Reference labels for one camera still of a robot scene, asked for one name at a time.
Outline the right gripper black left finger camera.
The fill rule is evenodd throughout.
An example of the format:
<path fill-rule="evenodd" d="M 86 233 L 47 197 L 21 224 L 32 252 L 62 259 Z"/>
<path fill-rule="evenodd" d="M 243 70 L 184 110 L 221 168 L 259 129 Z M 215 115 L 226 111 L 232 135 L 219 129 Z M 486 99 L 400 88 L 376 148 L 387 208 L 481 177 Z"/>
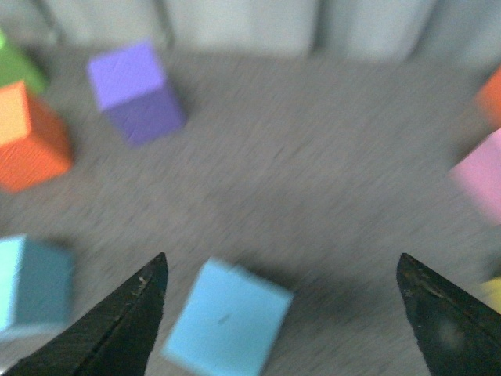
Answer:
<path fill-rule="evenodd" d="M 161 252 L 63 333 L 6 375 L 144 375 L 164 311 Z"/>

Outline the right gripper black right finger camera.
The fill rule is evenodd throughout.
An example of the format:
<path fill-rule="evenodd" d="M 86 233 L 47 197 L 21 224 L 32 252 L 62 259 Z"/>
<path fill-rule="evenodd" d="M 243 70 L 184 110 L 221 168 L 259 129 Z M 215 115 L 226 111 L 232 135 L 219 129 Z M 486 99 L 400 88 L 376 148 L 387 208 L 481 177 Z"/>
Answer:
<path fill-rule="evenodd" d="M 396 280 L 432 375 L 499 375 L 500 314 L 407 253 Z"/>

